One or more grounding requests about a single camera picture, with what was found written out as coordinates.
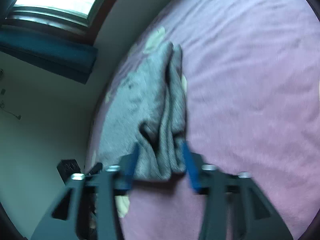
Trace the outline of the purple dotted bed sheet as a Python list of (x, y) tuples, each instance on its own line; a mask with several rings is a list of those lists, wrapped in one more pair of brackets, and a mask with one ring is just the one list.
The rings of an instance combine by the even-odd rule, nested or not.
[(183, 50), (187, 142), (250, 172), (294, 239), (319, 239), (319, 20), (306, 0), (173, 0), (122, 59), (85, 168), (107, 160), (120, 84), (162, 43)]

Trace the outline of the black box on floor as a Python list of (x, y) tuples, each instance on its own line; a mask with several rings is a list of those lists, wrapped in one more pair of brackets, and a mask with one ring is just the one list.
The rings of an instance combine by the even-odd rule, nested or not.
[(63, 159), (56, 168), (65, 185), (72, 174), (81, 173), (81, 169), (75, 159)]

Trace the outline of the teal curtain right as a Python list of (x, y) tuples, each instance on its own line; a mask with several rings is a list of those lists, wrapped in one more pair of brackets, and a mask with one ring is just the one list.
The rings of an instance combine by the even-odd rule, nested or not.
[(98, 54), (92, 46), (12, 28), (1, 28), (1, 52), (82, 84)]

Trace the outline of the grey knit sweater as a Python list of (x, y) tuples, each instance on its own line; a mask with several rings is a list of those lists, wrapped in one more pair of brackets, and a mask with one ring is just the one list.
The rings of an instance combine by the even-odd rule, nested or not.
[(118, 86), (104, 120), (99, 161), (117, 164), (139, 144), (137, 180), (167, 181), (183, 173), (185, 114), (182, 48), (165, 42)]

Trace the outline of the window with wooden frame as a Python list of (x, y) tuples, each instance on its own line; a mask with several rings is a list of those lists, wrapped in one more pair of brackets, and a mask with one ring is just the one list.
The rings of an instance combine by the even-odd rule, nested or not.
[(1, 26), (93, 45), (117, 0), (1, 0)]

